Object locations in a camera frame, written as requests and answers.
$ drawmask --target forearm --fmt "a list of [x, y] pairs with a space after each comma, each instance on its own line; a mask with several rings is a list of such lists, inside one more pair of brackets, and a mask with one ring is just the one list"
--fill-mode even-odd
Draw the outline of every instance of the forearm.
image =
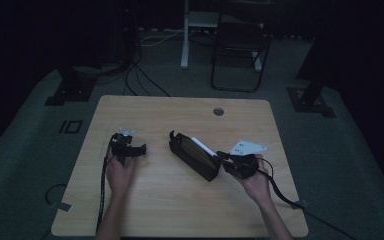
[[120, 239], [123, 202], [124, 196], [111, 196], [110, 204], [105, 211], [95, 239]]
[[291, 233], [280, 217], [273, 201], [257, 203], [260, 208], [264, 224], [267, 227], [271, 239], [284, 240], [293, 239]]

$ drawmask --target black pouch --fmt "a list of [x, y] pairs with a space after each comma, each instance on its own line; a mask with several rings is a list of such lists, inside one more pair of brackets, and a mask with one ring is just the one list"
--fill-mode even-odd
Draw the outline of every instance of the black pouch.
[[170, 150], [207, 181], [211, 182], [218, 174], [221, 161], [208, 154], [188, 136], [170, 132]]

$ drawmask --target chair seat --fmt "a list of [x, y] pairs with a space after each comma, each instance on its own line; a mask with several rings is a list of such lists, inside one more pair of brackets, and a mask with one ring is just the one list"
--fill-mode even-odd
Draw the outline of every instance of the chair seat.
[[260, 26], [246, 23], [221, 23], [217, 35], [223, 48], [256, 52], [264, 50], [268, 40]]

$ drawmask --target chair backrest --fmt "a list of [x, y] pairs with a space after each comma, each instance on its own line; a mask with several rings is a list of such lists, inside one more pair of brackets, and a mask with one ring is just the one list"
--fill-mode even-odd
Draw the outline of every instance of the chair backrest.
[[278, 25], [282, 17], [282, 9], [269, 0], [231, 0], [226, 1], [220, 8], [220, 18], [222, 15], [229, 15], [247, 23], [270, 26]]

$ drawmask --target light wood tabletop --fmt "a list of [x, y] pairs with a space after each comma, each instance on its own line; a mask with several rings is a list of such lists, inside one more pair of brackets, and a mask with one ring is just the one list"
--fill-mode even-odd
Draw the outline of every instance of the light wood tabletop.
[[[213, 113], [217, 107], [224, 110], [222, 116]], [[95, 235], [102, 163], [108, 141], [120, 127], [135, 131], [133, 146], [147, 145], [125, 203], [122, 236], [268, 236], [257, 205], [223, 168], [208, 182], [170, 151], [172, 130], [198, 138], [214, 152], [229, 152], [240, 139], [267, 146], [261, 153], [273, 165], [278, 187], [288, 199], [299, 200], [269, 102], [103, 96], [62, 199], [71, 209], [58, 210], [54, 235]], [[105, 209], [110, 195], [107, 183]], [[307, 235], [303, 212], [274, 192], [272, 198], [292, 235]]]

